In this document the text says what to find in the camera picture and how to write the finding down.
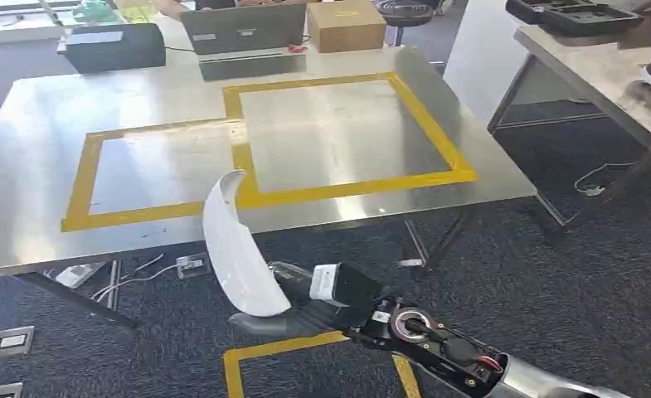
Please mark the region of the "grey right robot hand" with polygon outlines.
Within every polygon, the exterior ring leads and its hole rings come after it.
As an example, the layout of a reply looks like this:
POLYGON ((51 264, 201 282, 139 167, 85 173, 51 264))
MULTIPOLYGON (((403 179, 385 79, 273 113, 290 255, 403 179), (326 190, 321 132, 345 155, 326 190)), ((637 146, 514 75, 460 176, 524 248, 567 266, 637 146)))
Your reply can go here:
POLYGON ((309 297, 312 273, 297 265, 271 262, 269 267, 291 303, 286 312, 268 318, 236 313, 229 322, 244 332, 263 337, 311 337, 321 332, 344 330, 361 319, 352 308, 337 307, 309 297))

